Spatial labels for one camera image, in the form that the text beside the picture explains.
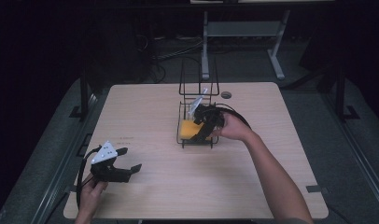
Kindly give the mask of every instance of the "dark background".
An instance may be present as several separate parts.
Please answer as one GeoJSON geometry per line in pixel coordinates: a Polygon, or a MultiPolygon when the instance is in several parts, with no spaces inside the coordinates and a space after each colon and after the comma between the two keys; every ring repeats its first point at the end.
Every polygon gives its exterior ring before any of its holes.
{"type": "MultiPolygon", "coordinates": [[[[170,38],[202,31],[199,12],[132,15],[93,3],[0,0],[0,208],[81,73],[93,91],[140,83],[148,76],[153,52],[140,53],[134,34],[149,37],[149,24],[154,35],[170,38]]],[[[327,11],[293,10],[285,39],[310,37],[302,66],[313,71],[339,62],[379,117],[379,1],[339,1],[327,11]]]]}

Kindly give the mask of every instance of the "human hand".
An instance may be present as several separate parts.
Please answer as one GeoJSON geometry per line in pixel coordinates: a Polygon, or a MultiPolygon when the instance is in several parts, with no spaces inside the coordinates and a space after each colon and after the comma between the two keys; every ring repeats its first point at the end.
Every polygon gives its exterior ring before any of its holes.
{"type": "Polygon", "coordinates": [[[246,126],[240,119],[234,115],[221,112],[224,117],[224,127],[217,127],[211,134],[211,137],[223,136],[233,140],[245,141],[250,134],[254,134],[251,129],[246,126]]]}
{"type": "Polygon", "coordinates": [[[78,210],[76,224],[91,223],[94,213],[101,201],[101,194],[108,186],[108,182],[96,181],[89,174],[82,183],[81,202],[78,210]]]}

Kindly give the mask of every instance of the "cable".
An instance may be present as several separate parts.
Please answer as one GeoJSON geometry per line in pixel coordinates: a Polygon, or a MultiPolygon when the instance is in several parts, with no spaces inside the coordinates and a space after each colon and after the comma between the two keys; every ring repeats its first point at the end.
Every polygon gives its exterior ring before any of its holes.
{"type": "Polygon", "coordinates": [[[338,217],[340,217],[341,219],[343,219],[347,224],[352,224],[352,222],[347,219],[344,215],[342,215],[338,210],[336,210],[335,208],[333,208],[331,205],[329,205],[328,203],[326,203],[327,207],[332,211],[334,212],[336,215],[338,215],[338,217]]]}
{"type": "Polygon", "coordinates": [[[92,153],[98,152],[100,148],[101,148],[101,146],[99,146],[98,148],[95,148],[95,149],[91,150],[84,157],[84,159],[82,159],[81,165],[79,166],[79,171],[78,171],[78,176],[77,176],[77,187],[76,187],[76,196],[77,196],[77,206],[78,206],[78,209],[79,209],[79,206],[80,206],[80,203],[81,203],[81,191],[82,191],[82,187],[83,187],[83,185],[81,184],[82,183],[82,176],[84,176],[84,170],[85,170],[85,165],[87,164],[87,159],[89,158],[89,156],[92,153]]]}

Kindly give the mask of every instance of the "black wire rack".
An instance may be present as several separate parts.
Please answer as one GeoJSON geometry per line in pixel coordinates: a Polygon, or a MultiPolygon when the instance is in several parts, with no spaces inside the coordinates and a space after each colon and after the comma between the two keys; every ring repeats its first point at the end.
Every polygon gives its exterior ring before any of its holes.
{"type": "Polygon", "coordinates": [[[189,113],[190,106],[199,96],[203,96],[203,99],[200,102],[201,105],[211,105],[214,104],[212,103],[212,97],[219,95],[216,61],[214,61],[214,70],[209,74],[208,79],[203,78],[200,69],[198,73],[194,74],[195,77],[189,77],[189,74],[186,73],[185,61],[186,60],[183,60],[181,64],[180,85],[178,90],[178,93],[183,96],[183,100],[180,101],[178,108],[178,123],[176,133],[177,143],[181,144],[183,148],[186,145],[210,145],[210,147],[213,147],[213,145],[218,142],[218,137],[206,139],[202,142],[194,142],[190,139],[181,139],[180,127],[183,120],[193,120],[193,116],[189,113]],[[189,83],[196,83],[197,85],[191,85],[191,88],[189,88],[187,85],[189,83]]]}

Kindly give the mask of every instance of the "small round object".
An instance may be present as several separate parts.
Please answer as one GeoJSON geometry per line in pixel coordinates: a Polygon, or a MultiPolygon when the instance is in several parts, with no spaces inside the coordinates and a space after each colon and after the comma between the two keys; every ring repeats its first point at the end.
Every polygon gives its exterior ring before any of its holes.
{"type": "Polygon", "coordinates": [[[221,97],[224,99],[230,99],[232,97],[232,94],[228,91],[224,91],[221,93],[221,97]]]}

